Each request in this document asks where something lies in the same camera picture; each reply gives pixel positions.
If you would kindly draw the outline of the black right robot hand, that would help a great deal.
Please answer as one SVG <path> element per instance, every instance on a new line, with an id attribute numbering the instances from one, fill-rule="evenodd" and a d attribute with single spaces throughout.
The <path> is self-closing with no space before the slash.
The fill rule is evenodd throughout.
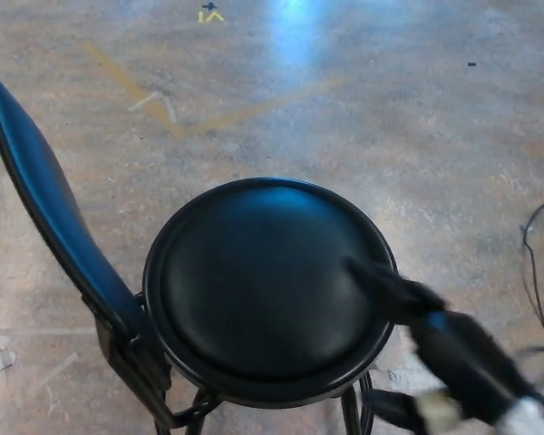
<path id="1" fill-rule="evenodd" d="M 348 257 L 345 268 L 379 315 L 408 328 L 416 355 L 443 384 L 414 396 L 363 393 L 376 416 L 414 434 L 443 434 L 469 419 L 499 434 L 544 434 L 534 388 L 475 319 L 383 266 Z"/>

